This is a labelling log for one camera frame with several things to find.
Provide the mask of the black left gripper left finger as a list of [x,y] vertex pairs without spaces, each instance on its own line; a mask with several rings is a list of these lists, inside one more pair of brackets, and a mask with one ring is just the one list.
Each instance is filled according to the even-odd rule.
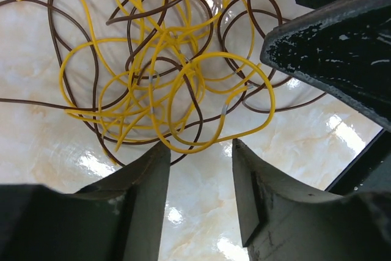
[[2,260],[157,260],[170,150],[140,158],[74,194],[1,186]]

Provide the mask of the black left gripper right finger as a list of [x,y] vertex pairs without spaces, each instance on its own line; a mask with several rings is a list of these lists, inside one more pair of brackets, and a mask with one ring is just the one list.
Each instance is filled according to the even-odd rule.
[[390,193],[339,196],[232,142],[241,241],[251,260],[389,260]]

